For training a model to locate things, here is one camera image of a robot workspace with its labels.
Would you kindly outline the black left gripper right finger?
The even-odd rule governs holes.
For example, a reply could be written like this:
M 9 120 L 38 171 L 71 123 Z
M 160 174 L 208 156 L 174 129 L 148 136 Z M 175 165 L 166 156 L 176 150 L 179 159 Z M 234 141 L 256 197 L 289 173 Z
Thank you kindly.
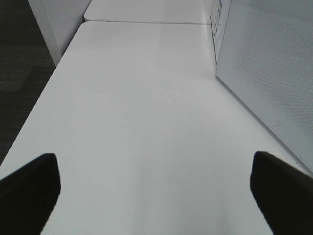
M 275 235 L 313 233 L 313 179 L 276 156 L 254 154 L 250 190 Z

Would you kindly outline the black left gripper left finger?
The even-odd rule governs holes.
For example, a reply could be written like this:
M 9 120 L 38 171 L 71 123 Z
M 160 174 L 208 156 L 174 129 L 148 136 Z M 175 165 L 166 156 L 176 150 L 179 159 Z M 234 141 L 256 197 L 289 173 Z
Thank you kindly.
M 45 153 L 0 181 L 0 233 L 39 235 L 61 191 L 57 158 Z

